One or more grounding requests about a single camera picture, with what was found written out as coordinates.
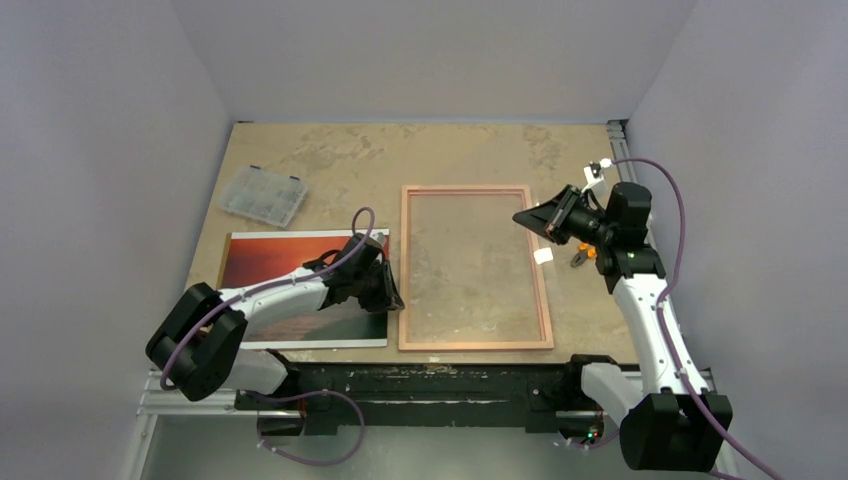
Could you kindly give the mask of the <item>sunset photo print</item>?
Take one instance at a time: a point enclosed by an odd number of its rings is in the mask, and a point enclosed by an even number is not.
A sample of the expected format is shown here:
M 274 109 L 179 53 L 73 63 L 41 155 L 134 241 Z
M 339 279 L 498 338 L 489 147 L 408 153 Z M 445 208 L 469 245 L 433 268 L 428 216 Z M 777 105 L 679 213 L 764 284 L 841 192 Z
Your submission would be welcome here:
M 282 276 L 349 240 L 348 230 L 233 232 L 225 242 L 218 287 L 227 291 Z M 388 315 L 368 313 L 355 299 L 280 322 L 247 327 L 245 349 L 385 347 Z

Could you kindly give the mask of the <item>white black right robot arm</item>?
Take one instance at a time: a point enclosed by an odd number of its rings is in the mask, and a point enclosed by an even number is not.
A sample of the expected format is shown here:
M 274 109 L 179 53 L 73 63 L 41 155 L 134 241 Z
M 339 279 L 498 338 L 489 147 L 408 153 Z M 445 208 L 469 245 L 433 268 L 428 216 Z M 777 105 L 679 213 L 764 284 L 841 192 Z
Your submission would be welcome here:
M 627 323 L 641 387 L 620 367 L 591 362 L 564 376 L 561 392 L 576 407 L 592 400 L 619 432 L 633 470 L 709 472 L 733 417 L 729 399 L 711 392 L 694 366 L 668 304 L 666 271 L 647 240 L 650 191 L 613 186 L 604 209 L 566 186 L 553 199 L 513 216 L 518 225 L 557 245 L 575 238 L 596 250 L 595 265 Z

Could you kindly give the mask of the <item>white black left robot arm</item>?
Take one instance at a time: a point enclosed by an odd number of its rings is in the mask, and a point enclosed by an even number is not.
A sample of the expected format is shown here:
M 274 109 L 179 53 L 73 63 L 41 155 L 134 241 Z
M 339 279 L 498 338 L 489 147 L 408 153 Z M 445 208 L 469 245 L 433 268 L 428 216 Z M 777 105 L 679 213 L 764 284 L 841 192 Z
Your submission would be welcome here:
M 233 233 L 217 285 L 190 286 L 145 353 L 189 401 L 252 390 L 284 409 L 298 395 L 284 350 L 384 347 L 403 307 L 386 229 Z

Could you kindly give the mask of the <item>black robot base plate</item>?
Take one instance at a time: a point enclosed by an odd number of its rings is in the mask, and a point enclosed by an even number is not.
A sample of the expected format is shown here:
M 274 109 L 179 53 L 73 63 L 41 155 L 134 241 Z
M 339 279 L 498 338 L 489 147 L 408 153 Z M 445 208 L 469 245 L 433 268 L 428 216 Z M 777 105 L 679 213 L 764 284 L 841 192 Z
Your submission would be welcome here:
M 518 428 L 594 443 L 612 421 L 578 390 L 576 365 L 297 363 L 284 403 L 238 392 L 238 410 L 289 412 L 306 435 L 341 426 Z

